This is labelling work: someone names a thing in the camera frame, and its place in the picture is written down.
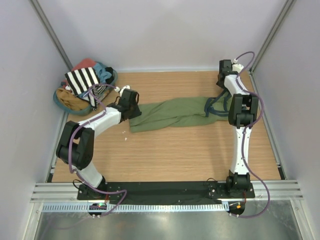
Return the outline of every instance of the wooden table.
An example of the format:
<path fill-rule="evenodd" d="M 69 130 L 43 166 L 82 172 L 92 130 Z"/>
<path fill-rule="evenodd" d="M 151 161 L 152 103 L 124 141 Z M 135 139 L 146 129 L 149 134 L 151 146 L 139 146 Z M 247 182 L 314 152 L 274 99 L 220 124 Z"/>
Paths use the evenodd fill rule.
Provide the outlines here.
<path fill-rule="evenodd" d="M 179 97 L 215 97 L 222 91 L 216 85 L 217 75 L 216 71 L 120 73 L 116 84 L 130 85 L 140 94 L 139 104 L 146 104 Z M 242 76 L 242 81 L 253 91 L 248 74 Z M 112 91 L 103 102 L 114 102 L 117 95 Z M 86 117 L 69 115 L 68 120 L 77 122 L 97 113 Z M 95 139 L 93 162 L 109 182 L 225 180 L 233 145 L 233 128 L 228 121 L 138 133 L 131 133 L 129 121 L 125 121 Z M 262 120 L 252 130 L 249 165 L 264 180 L 280 179 Z M 58 159 L 52 181 L 71 182 L 75 178 Z"/>

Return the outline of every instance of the wall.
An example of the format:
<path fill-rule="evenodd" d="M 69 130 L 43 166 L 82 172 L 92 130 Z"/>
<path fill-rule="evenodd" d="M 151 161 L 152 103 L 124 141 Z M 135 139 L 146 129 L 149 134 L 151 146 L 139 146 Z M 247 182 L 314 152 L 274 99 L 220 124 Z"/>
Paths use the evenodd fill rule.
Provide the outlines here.
<path fill-rule="evenodd" d="M 0 1 L 0 239 L 21 239 L 62 117 L 54 89 L 68 70 L 27 0 Z"/>
<path fill-rule="evenodd" d="M 319 9 L 319 1 L 296 1 L 254 73 L 284 170 L 298 180 L 314 226 L 320 226 Z"/>
<path fill-rule="evenodd" d="M 39 0 L 73 65 L 91 57 L 118 71 L 218 69 L 260 49 L 284 2 Z"/>

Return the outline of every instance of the teal laundry basket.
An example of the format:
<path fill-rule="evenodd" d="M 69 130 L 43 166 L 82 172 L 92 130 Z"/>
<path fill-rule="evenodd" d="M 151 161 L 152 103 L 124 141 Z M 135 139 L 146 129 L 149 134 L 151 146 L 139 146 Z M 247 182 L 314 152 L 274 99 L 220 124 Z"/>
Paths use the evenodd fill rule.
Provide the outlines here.
<path fill-rule="evenodd" d="M 115 86 L 115 85 L 116 85 L 116 81 L 117 81 L 117 79 L 118 79 L 118 73 L 117 73 L 115 70 L 113 70 L 113 74 L 112 74 L 112 75 L 113 75 L 113 81 L 110 83 L 110 85 Z M 102 99 L 104 99 L 106 96 L 108 96 L 109 93 L 110 93 L 112 90 L 113 90 L 112 87 L 107 86 L 106 89 L 105 89 L 105 91 L 101 94 L 100 100 L 102 100 Z M 63 104 L 59 101 L 59 99 L 58 99 L 58 97 L 57 97 L 56 91 L 54 91 L 54 94 L 53 94 L 53 101 L 55 102 L 55 104 L 57 104 L 57 106 L 58 106 L 59 108 L 61 108 L 61 109 L 64 110 L 65 112 L 67 112 L 67 113 L 69 113 L 69 114 L 73 114 L 73 115 L 86 116 L 86 115 L 88 115 L 89 113 L 91 113 L 92 110 L 93 110 L 92 107 L 91 107 L 91 105 L 89 105 L 87 108 L 82 109 L 82 110 L 80 110 L 80 111 L 71 110 L 70 108 L 66 107 L 65 105 L 63 105 Z"/>

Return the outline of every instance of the gray floor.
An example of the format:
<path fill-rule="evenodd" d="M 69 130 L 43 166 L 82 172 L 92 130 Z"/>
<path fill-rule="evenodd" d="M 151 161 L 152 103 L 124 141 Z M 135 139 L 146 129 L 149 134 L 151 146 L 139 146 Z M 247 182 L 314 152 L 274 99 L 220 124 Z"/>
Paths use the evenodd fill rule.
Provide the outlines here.
<path fill-rule="evenodd" d="M 264 201 L 247 202 L 244 215 Z M 84 213 L 43 213 L 36 240 L 301 240 L 289 201 L 272 201 L 260 217 L 239 219 L 226 212 L 119 213 L 86 219 Z"/>

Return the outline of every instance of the tan cloth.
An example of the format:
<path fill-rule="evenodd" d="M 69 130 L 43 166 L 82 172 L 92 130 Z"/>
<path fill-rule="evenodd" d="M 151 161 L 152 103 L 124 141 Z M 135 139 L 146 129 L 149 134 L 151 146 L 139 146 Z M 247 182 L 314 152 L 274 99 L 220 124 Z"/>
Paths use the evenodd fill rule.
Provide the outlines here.
<path fill-rule="evenodd" d="M 86 109 L 90 105 L 88 102 L 74 96 L 71 92 L 64 88 L 58 88 L 56 90 L 56 96 L 60 103 L 74 111 Z"/>

